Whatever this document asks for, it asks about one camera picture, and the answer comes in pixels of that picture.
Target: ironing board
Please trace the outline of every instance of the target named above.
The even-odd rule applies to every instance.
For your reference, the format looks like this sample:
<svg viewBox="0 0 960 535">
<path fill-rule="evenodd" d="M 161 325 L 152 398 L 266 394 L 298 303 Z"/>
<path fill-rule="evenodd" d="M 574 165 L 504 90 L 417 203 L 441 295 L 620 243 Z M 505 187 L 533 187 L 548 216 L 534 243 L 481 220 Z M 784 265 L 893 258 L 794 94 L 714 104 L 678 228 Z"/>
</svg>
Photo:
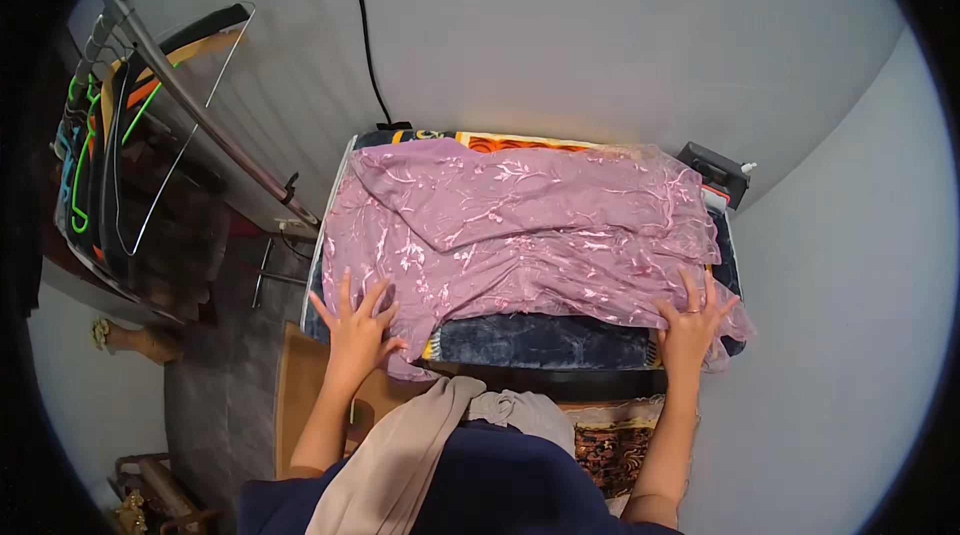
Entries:
<svg viewBox="0 0 960 535">
<path fill-rule="evenodd" d="M 594 147 L 585 141 L 521 137 L 493 133 L 436 131 L 374 131 L 354 137 L 346 145 L 336 181 L 323 212 L 317 245 L 300 313 L 300 329 L 323 343 L 330 331 L 313 308 L 309 292 L 324 298 L 322 257 L 327 214 L 340 188 L 347 160 L 356 149 L 394 145 L 423 139 L 455 139 L 470 149 L 492 152 L 514 147 L 553 147 L 578 151 Z M 741 295 L 737 259 L 726 212 L 709 210 L 717 227 L 717 244 L 723 262 L 712 268 L 716 280 Z M 730 356 L 740 354 L 745 343 L 721 339 Z M 457 362 L 483 366 L 548 370 L 624 371 L 660 368 L 656 338 L 649 328 L 611 325 L 591 316 L 550 316 L 538 313 L 490 314 L 446 321 L 438 326 L 422 351 L 420 362 Z"/>
</svg>

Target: pink embroidered lace fabric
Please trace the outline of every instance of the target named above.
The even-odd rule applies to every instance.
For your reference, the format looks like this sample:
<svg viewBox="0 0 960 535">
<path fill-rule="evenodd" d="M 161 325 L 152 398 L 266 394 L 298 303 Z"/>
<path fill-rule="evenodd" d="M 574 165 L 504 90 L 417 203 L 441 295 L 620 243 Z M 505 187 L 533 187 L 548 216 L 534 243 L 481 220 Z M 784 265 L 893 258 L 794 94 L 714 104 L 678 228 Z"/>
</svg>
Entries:
<svg viewBox="0 0 960 535">
<path fill-rule="evenodd" d="M 616 325 L 665 328 L 651 300 L 687 307 L 679 268 L 702 286 L 720 262 L 698 173 L 654 146 L 623 157 L 525 148 L 474 152 L 453 139 L 353 152 L 326 218 L 323 297 L 337 313 L 347 267 L 357 298 L 392 276 L 399 312 L 390 335 L 410 348 L 388 372 L 411 366 L 446 320 L 495 313 L 586 314 Z M 733 295 L 717 284 L 719 304 Z M 747 340 L 743 304 L 726 316 L 704 359 L 722 370 L 719 337 Z"/>
</svg>

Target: wall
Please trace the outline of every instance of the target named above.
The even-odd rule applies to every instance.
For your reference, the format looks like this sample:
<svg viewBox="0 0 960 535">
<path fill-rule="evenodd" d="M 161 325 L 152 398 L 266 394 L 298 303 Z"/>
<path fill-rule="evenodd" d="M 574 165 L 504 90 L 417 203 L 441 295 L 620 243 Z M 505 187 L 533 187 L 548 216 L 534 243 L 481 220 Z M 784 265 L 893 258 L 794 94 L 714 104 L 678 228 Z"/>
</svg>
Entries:
<svg viewBox="0 0 960 535">
<path fill-rule="evenodd" d="M 758 336 L 703 380 L 686 532 L 851 533 L 874 510 L 950 339 L 952 157 L 905 31 L 837 129 L 733 221 Z"/>
<path fill-rule="evenodd" d="M 238 0 L 134 0 L 154 33 Z M 249 0 L 257 15 L 212 105 L 322 212 L 347 139 L 383 121 L 356 0 Z M 903 27 L 892 0 L 366 0 L 380 85 L 420 129 L 687 141 L 760 168 L 760 199 L 843 119 Z M 99 0 L 70 29 L 85 41 Z M 212 61 L 181 68 L 206 98 Z M 203 146 L 206 138 L 198 137 Z M 232 203 L 286 210 L 228 161 Z"/>
<path fill-rule="evenodd" d="M 143 325 L 157 320 L 157 315 L 146 306 L 81 280 L 46 257 L 43 258 L 43 283 L 75 302 L 127 323 Z"/>
<path fill-rule="evenodd" d="M 163 368 L 134 351 L 111 355 L 97 349 L 90 325 L 111 317 L 47 282 L 40 285 L 39 302 L 28 327 L 44 409 L 94 503 L 116 507 L 106 481 L 114 460 L 167 451 Z"/>
</svg>

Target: finger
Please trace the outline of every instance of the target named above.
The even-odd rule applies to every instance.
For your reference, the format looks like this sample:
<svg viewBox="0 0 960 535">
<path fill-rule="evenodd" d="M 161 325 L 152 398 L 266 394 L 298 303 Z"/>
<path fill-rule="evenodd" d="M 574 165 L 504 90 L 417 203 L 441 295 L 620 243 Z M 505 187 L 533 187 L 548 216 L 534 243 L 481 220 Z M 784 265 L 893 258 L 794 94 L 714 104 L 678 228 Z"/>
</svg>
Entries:
<svg viewBox="0 0 960 535">
<path fill-rule="evenodd" d="M 354 316 L 354 305 L 351 303 L 351 267 L 347 266 L 343 270 L 343 278 L 340 280 L 340 318 L 350 318 Z"/>
<path fill-rule="evenodd" d="M 697 279 L 684 267 L 680 267 L 679 277 L 683 281 L 683 286 L 686 288 L 686 311 L 688 313 L 699 311 L 700 287 L 697 286 Z"/>
<path fill-rule="evenodd" d="M 408 348 L 410 348 L 410 344 L 400 337 L 390 337 L 380 344 L 380 361 L 382 362 L 396 350 L 406 350 Z"/>
<path fill-rule="evenodd" d="M 323 323 L 327 326 L 330 331 L 333 331 L 340 325 L 340 321 L 337 320 L 337 317 L 334 316 L 330 310 L 320 301 L 320 296 L 315 292 L 310 292 L 310 303 L 313 304 L 313 310 L 317 311 L 319 317 L 323 319 Z"/>
<path fill-rule="evenodd" d="M 377 284 L 366 292 L 366 297 L 360 302 L 360 307 L 357 308 L 357 313 L 364 318 L 374 316 L 374 308 L 377 307 L 377 302 L 380 301 L 380 296 L 383 295 L 383 292 L 387 290 L 387 286 L 389 285 L 389 277 L 378 280 Z"/>
<path fill-rule="evenodd" d="M 717 288 L 714 281 L 714 273 L 709 270 L 703 270 L 703 307 L 713 308 L 717 303 Z"/>
<path fill-rule="evenodd" d="M 723 304 L 723 307 L 720 308 L 720 311 L 717 312 L 717 318 L 723 318 L 727 315 L 728 312 L 734 309 L 734 306 L 737 305 L 737 302 L 740 301 L 740 296 L 734 295 L 730 299 L 726 300 L 726 303 Z"/>
<path fill-rule="evenodd" d="M 394 320 L 394 316 L 397 315 L 397 310 L 400 307 L 400 302 L 394 301 L 390 304 L 390 307 L 376 315 L 376 324 L 380 326 L 380 329 L 386 329 L 390 326 L 390 321 Z"/>
<path fill-rule="evenodd" d="M 656 310 L 671 326 L 676 325 L 677 321 L 680 320 L 680 313 L 677 308 L 673 307 L 673 303 L 666 300 L 651 300 L 650 303 L 656 307 Z"/>
</svg>

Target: person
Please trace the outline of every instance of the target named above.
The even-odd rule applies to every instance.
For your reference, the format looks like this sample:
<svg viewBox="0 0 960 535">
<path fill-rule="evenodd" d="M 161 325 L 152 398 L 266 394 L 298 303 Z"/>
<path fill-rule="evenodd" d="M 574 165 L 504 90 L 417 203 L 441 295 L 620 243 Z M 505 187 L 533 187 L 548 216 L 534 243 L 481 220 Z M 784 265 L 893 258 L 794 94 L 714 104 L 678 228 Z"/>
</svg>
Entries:
<svg viewBox="0 0 960 535">
<path fill-rule="evenodd" d="M 701 363 L 721 318 L 737 301 L 717 305 L 709 271 L 704 272 L 702 296 L 689 272 L 681 271 L 680 276 L 690 307 L 680 312 L 668 301 L 654 302 L 668 323 L 657 337 L 668 382 L 666 397 L 619 518 L 610 514 L 594 481 L 558 445 L 509 427 L 464 421 L 442 447 L 409 532 L 677 533 L 677 511 L 690 469 Z M 369 373 L 395 350 L 406 347 L 398 337 L 381 341 L 398 310 L 393 303 L 375 315 L 388 285 L 387 279 L 378 282 L 354 311 L 347 271 L 340 286 L 340 316 L 311 294 L 330 328 L 323 385 L 294 449 L 290 478 L 249 481 L 241 489 L 237 513 L 241 535 L 305 533 L 324 492 L 350 462 L 343 455 L 351 400 Z M 378 474 L 389 479 L 389 468 Z M 381 532 L 397 531 L 388 527 Z"/>
</svg>

